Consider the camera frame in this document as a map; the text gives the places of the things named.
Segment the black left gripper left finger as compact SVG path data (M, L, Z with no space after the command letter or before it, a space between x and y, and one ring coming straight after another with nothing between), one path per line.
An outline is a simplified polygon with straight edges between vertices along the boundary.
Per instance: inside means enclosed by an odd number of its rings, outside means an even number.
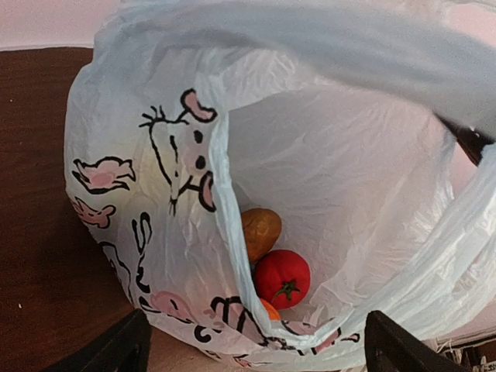
M146 371L151 326L137 309L76 353L52 364L45 372Z

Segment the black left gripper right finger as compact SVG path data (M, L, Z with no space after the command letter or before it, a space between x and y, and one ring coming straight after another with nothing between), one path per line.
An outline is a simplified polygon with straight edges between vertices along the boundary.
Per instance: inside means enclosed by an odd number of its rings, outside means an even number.
M370 372L461 372L466 371L439 355L383 312L367 315L364 351Z

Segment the orange mandarin fruit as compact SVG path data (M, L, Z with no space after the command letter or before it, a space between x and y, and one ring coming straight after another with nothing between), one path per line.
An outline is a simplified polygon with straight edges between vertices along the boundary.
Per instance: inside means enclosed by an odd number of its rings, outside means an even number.
M260 302L264 306L271 321L281 321L281 316L278 310L270 302L264 300L263 298L260 299Z

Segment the light blue plastic bag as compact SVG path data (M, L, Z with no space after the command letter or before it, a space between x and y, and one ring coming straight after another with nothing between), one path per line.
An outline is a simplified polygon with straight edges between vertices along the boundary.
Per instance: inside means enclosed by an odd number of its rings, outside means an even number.
M124 1L71 86L67 194L152 327L267 371L364 362L379 310L426 340L495 296L495 148L455 194L453 123L495 133L495 49L342 1ZM271 321L241 213L311 270Z

